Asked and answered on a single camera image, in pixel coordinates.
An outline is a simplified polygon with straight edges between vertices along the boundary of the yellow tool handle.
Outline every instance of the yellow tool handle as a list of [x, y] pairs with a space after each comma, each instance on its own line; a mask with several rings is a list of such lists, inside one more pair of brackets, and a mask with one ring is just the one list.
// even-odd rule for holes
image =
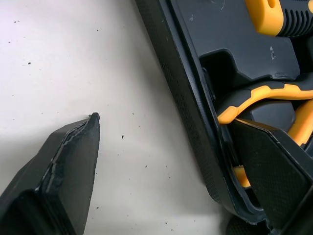
[[259, 82], [228, 94], [217, 107], [219, 123], [231, 123], [247, 107], [265, 98], [313, 99], [313, 73], [304, 73], [295, 81]]
[[246, 0], [259, 33], [297, 37], [313, 31], [313, 0]]

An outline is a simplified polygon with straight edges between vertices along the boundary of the white surface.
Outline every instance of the white surface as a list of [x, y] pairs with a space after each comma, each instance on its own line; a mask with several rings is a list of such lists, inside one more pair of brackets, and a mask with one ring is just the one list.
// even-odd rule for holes
[[0, 193], [51, 132], [98, 112], [86, 235], [222, 234], [228, 214], [202, 182], [133, 1], [2, 0], [0, 32]]

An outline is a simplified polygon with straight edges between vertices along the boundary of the black plastic case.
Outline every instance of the black plastic case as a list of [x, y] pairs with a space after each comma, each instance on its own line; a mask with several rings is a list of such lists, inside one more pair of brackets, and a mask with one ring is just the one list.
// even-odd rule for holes
[[236, 151], [214, 106], [246, 84], [269, 77], [294, 80], [300, 69], [290, 39], [257, 33], [244, 0], [136, 3], [210, 196], [250, 224], [266, 220], [255, 195], [232, 171]]

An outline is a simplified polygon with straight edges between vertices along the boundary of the yellow rubber grip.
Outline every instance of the yellow rubber grip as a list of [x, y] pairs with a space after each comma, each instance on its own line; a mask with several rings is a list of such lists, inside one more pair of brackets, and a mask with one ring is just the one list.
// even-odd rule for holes
[[297, 108], [295, 115], [296, 120], [288, 131], [288, 134], [301, 146], [308, 142], [313, 132], [313, 99]]
[[246, 0], [256, 31], [276, 36], [284, 25], [284, 14], [279, 0]]
[[261, 86], [251, 91], [251, 97], [243, 102], [239, 107], [229, 106], [219, 116], [220, 124], [231, 123], [243, 110], [255, 102], [265, 99], [312, 99], [313, 91], [302, 91], [297, 85], [285, 84], [284, 88], [271, 89], [269, 86]]

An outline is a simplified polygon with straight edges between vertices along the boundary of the black rubber grip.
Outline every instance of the black rubber grip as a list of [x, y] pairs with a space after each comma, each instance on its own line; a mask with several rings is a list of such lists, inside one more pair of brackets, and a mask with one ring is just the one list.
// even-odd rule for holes
[[313, 31], [313, 13], [310, 0], [281, 0], [284, 24], [278, 34], [282, 37], [298, 37]]

